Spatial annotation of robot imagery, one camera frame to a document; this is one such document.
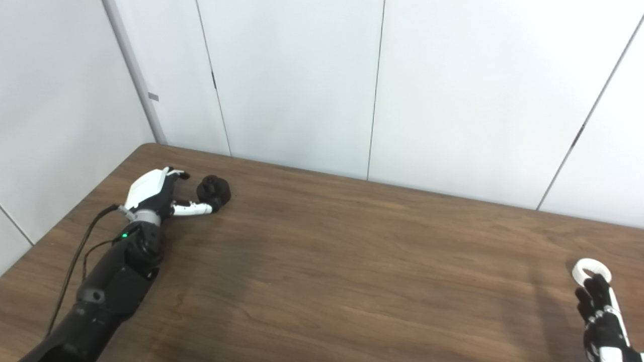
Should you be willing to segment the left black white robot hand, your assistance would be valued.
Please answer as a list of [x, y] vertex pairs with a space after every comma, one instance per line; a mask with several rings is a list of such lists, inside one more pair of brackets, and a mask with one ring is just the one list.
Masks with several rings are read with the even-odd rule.
[[143, 222], [160, 227], [173, 216], [198, 216], [215, 213], [208, 203], [175, 200], [175, 185], [190, 175], [172, 167], [153, 169], [131, 184], [124, 205], [119, 206], [129, 222]]

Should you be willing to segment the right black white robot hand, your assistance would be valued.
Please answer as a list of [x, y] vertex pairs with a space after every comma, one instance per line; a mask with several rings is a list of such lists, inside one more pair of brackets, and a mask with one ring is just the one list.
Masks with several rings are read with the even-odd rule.
[[614, 290], [603, 275], [584, 280], [575, 295], [585, 324], [583, 344], [588, 361], [642, 361], [642, 352], [631, 346]]

